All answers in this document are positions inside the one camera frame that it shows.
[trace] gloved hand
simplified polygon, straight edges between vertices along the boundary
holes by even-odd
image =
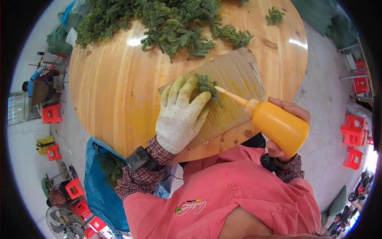
[[[179,76],[169,85],[160,100],[160,113],[155,131],[159,145],[169,153],[177,154],[199,133],[208,109],[204,107],[211,98],[210,92],[202,92],[191,103],[191,92],[197,78],[187,80]]]

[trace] yellow bag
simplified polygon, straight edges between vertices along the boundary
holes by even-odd
[[[47,149],[55,145],[53,136],[48,136],[46,139],[36,140],[36,141],[37,141],[36,150],[39,152],[39,154],[46,154]]]

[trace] pink shirt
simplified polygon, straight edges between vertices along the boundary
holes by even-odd
[[[239,145],[189,162],[184,185],[167,200],[142,192],[127,196],[123,204],[133,238],[215,239],[225,217],[238,206],[275,235],[318,232],[321,214],[312,186],[301,178],[282,182],[261,166],[260,156],[265,153]],[[175,213],[177,206],[181,206],[179,213]]]

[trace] wood knot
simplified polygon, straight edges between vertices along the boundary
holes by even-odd
[[[246,131],[244,132],[244,135],[245,135],[247,138],[251,138],[251,137],[253,136],[252,131],[250,131],[250,130],[246,130]]]
[[[269,48],[272,48],[272,49],[277,49],[277,45],[270,42],[269,40],[261,40],[261,42],[266,45],[267,47]]]

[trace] artificial pine branch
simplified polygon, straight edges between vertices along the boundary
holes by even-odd
[[[105,155],[97,154],[97,160],[101,171],[105,174],[104,181],[114,189],[117,186],[117,180],[123,177],[123,167],[126,166],[125,161],[110,152]]]
[[[283,23],[283,16],[285,16],[285,13],[280,12],[279,10],[275,9],[275,7],[268,9],[268,12],[269,16],[265,16],[265,18],[268,20],[268,26],[269,24]]]
[[[197,86],[199,87],[199,90],[201,92],[210,92],[210,100],[218,103],[221,107],[223,107],[218,97],[218,91],[214,88],[214,86],[217,86],[217,81],[213,81],[210,83],[209,75],[199,75],[196,73],[195,77],[197,78]]]
[[[249,0],[239,0],[240,5]],[[175,54],[188,49],[190,60],[205,57],[215,47],[212,40],[201,36],[206,23],[213,33],[222,18],[218,10],[221,0],[88,0],[91,13],[79,25],[76,43],[87,44],[104,41],[118,29],[129,28],[129,18],[134,16],[148,29],[141,40],[143,51],[157,46],[172,62]],[[246,46],[253,37],[248,33],[232,32],[233,48]]]
[[[240,6],[239,7],[241,7],[244,3],[249,2],[249,0],[239,0],[239,2],[240,2]]]
[[[227,25],[220,27],[216,24],[214,25],[212,36],[231,42],[234,50],[248,46],[249,42],[254,37],[248,30],[245,32],[239,30],[239,32],[237,32],[234,26]]]

